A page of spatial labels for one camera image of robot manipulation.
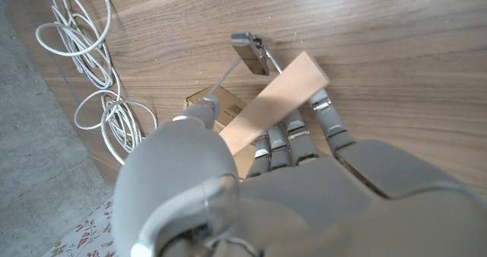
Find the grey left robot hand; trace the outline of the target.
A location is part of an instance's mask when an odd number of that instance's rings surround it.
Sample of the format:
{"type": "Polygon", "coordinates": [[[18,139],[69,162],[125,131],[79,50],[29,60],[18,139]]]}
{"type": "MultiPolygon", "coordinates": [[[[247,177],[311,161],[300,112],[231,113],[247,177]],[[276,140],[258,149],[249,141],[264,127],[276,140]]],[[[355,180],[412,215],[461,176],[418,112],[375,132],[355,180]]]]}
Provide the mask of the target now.
{"type": "Polygon", "coordinates": [[[484,256],[486,203],[391,144],[354,141],[327,95],[312,99],[331,155],[258,158],[240,180],[206,95],[127,158],[113,196],[121,256],[484,256]]]}

